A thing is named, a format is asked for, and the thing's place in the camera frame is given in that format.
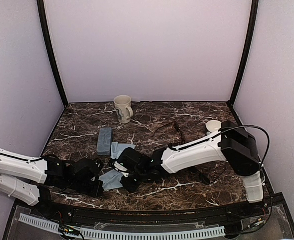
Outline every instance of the cup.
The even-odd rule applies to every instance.
[[[113,99],[113,103],[119,123],[127,124],[128,122],[130,122],[133,116],[133,111],[131,108],[131,97],[120,95]]]

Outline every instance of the white panel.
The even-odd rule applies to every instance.
[[[36,1],[0,0],[0,147],[39,156],[62,110]],[[0,239],[12,203],[0,194]]]
[[[266,168],[275,191],[284,193],[294,218],[294,1],[259,3],[235,108],[244,124],[259,125],[270,133]],[[265,144],[263,134],[259,135],[260,154]]]
[[[47,0],[69,102],[227,101],[250,0]]]

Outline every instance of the marble table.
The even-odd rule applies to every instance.
[[[57,124],[44,154],[55,154],[62,160],[94,159],[99,128],[111,127],[113,141],[136,145],[136,150],[146,155],[163,145],[178,142],[179,134],[167,127],[153,133],[173,120],[179,123],[186,142],[202,138],[209,120],[235,122],[223,102],[134,102],[134,117],[130,123],[117,121],[112,103],[70,104]],[[108,157],[100,157],[105,168]],[[59,193],[50,188],[56,203],[107,210],[172,211],[222,206],[246,201],[240,177],[226,162],[210,162],[197,167],[211,181],[223,173],[212,185],[204,185],[197,174],[182,170],[160,183],[142,184],[137,192],[128,193],[123,188],[105,191],[102,197]]]

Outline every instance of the cloth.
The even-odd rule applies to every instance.
[[[111,159],[117,160],[124,149],[132,148],[135,146],[132,144],[118,144],[117,142],[111,143]],[[103,182],[102,188],[104,190],[112,190],[122,188],[120,180],[122,178],[122,173],[111,170],[99,177],[99,180]]]

